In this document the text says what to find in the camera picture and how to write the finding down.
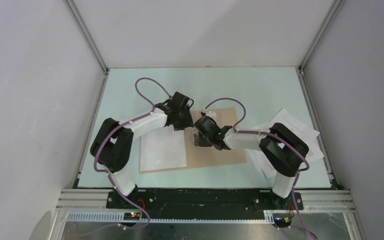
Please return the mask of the metal folder clip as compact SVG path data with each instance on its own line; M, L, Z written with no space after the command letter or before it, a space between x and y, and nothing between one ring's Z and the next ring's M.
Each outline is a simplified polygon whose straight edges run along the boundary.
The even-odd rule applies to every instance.
M193 143L194 143L195 147L199 147L200 146L200 137L199 137L199 135L200 135L199 130L197 128L193 128L192 129L192 137L193 137Z

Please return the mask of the brown cardboard folder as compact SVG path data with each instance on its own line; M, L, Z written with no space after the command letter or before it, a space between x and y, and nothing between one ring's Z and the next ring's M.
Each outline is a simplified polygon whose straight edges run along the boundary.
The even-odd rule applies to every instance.
M194 127L175 131L173 126L152 130L140 137L139 173L217 167L247 162L245 150L197 146Z

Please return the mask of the white paper sheet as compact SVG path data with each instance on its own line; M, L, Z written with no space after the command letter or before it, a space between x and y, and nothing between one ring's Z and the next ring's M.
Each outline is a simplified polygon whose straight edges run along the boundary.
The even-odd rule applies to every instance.
M184 131L172 126L152 130L140 137L141 173L168 171L187 166Z

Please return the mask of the printed paper sheet stack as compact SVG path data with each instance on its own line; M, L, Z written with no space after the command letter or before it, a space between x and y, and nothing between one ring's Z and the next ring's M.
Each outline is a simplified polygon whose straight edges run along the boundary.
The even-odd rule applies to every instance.
M269 122L254 126L251 129L270 132L271 128L273 128L275 124L283 125L287 129L288 135L295 135L296 138L300 139L300 141L307 146L308 152L305 155L305 159L308 163L322 159L324 157L324 154L320 149L317 140L320 132L304 124L284 108L280 110L277 115L275 115ZM246 153L248 154L255 168L258 171L261 171L267 179L276 175L275 168L272 166L263 152L260 150L247 149Z

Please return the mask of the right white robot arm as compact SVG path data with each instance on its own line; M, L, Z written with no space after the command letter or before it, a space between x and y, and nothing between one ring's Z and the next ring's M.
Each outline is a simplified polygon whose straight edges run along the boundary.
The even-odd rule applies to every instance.
M198 147L214 147L219 151L247 149L262 152L276 170L271 204L277 209L284 209L290 204L298 174L310 168L306 160L310 149L289 128L276 122L268 132L237 130L229 125L219 127L209 116L201 116L194 127L197 130L194 142Z

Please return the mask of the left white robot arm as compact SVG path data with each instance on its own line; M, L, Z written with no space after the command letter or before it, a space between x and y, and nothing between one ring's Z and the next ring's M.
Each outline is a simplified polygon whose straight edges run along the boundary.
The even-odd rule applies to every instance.
M138 194L134 192L137 185L126 169L133 142L160 128L172 127L174 131L191 128L193 118L190 101L190 97L177 91L164 102L153 104L150 112L131 120L120 122L107 118L103 121L89 152L94 157L94 170L107 175L113 188L120 194L118 201L125 208L133 208L138 202Z

